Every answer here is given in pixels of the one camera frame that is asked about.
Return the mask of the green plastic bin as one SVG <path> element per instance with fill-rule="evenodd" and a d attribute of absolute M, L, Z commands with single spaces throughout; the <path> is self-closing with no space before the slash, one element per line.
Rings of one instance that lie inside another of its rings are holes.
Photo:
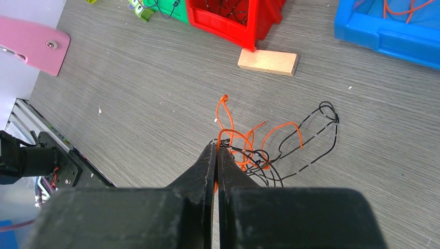
<path fill-rule="evenodd" d="M 189 24 L 185 0 L 145 0 L 141 3 L 144 7 L 158 12 L 165 19 L 174 18 Z"/>

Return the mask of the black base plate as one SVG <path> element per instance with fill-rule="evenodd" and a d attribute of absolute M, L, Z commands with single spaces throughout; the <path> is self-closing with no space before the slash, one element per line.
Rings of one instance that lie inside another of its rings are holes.
<path fill-rule="evenodd" d="M 38 138 L 44 146 L 54 148 L 58 153 L 57 166 L 54 172 L 46 177 L 50 187 L 54 189 L 114 187 L 114 184 L 76 149 L 66 151 L 47 132 L 40 132 Z"/>

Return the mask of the red plastic bin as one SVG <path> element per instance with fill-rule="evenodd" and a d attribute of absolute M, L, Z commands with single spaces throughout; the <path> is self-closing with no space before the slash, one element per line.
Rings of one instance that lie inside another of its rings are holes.
<path fill-rule="evenodd" d="M 243 49 L 255 51 L 282 20 L 286 0 L 186 1 L 189 23 Z"/>

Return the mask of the pink stand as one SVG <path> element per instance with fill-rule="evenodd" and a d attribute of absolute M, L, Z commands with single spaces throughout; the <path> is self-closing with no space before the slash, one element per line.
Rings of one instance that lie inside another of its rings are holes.
<path fill-rule="evenodd" d="M 50 26 L 1 16 L 1 51 L 57 77 L 71 38 Z"/>

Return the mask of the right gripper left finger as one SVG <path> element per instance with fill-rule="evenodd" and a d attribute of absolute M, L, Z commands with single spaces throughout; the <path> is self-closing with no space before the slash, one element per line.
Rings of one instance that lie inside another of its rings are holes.
<path fill-rule="evenodd" d="M 211 248 L 216 146 L 163 188 L 70 188 L 37 217 L 26 248 Z"/>

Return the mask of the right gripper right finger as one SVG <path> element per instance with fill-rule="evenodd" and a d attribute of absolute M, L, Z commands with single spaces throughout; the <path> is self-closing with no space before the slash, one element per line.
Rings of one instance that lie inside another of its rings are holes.
<path fill-rule="evenodd" d="M 217 153 L 221 248 L 386 248 L 366 198 L 349 188 L 261 187 Z"/>

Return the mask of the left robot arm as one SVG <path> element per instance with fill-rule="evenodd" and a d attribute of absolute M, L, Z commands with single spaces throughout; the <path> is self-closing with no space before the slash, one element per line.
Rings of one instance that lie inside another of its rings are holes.
<path fill-rule="evenodd" d="M 11 185 L 23 177 L 47 176 L 58 166 L 53 147 L 39 147 L 1 131 L 1 184 Z"/>

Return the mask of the blue plastic bin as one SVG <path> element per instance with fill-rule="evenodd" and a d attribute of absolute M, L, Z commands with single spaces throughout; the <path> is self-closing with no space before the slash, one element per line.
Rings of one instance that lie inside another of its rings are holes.
<path fill-rule="evenodd" d="M 334 36 L 439 69 L 439 1 L 340 1 Z"/>

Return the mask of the green owl toy tile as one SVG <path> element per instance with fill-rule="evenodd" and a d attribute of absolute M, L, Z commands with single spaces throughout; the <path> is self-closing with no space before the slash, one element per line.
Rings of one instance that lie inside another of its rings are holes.
<path fill-rule="evenodd" d="M 128 0 L 128 8 L 134 12 L 134 14 L 144 22 L 148 22 L 150 17 L 155 13 L 152 9 L 146 9 L 141 5 L 138 0 Z"/>

